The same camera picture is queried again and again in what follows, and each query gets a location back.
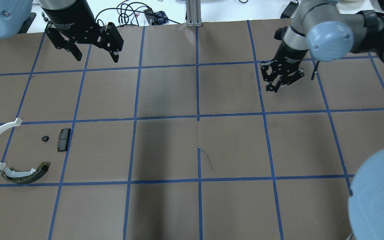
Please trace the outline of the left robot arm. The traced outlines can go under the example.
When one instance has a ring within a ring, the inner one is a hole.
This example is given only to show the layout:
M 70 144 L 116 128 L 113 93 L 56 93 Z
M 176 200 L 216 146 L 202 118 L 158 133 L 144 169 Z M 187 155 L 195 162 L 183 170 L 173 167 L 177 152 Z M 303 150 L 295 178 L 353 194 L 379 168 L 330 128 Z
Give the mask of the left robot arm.
M 100 26 L 85 0 L 38 0 L 48 18 L 45 34 L 53 46 L 72 53 L 77 61 L 82 58 L 78 44 L 92 44 L 106 50 L 112 60 L 119 60 L 124 40 L 114 23 Z M 32 10 L 31 0 L 0 0 L 0 39 L 20 32 Z

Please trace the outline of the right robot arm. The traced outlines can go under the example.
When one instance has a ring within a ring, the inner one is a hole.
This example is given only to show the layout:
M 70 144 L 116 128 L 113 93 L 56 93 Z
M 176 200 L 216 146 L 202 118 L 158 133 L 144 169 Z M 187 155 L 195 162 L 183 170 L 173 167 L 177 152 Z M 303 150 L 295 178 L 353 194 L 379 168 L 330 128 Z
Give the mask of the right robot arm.
M 384 13 L 373 10 L 342 14 L 336 0 L 304 0 L 287 27 L 276 31 L 280 46 L 261 63 L 266 90 L 277 92 L 304 76 L 300 63 L 307 52 L 330 62 L 347 53 L 376 53 L 384 63 Z M 349 240 L 384 240 L 384 149 L 355 173 L 348 199 Z

